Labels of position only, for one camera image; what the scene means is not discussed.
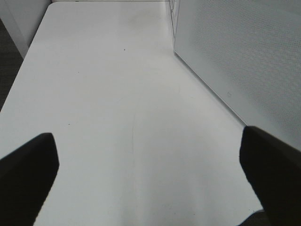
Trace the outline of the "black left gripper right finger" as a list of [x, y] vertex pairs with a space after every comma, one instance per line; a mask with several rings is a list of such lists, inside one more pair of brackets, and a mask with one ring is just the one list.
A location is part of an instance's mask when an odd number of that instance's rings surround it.
[[268, 132], [243, 129], [239, 162], [273, 226], [301, 224], [301, 152]]

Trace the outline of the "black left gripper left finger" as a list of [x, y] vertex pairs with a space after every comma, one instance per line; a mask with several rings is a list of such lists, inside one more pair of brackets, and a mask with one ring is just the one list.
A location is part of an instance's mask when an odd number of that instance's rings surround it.
[[42, 133], [0, 161], [0, 224], [32, 226], [59, 169], [52, 133]]

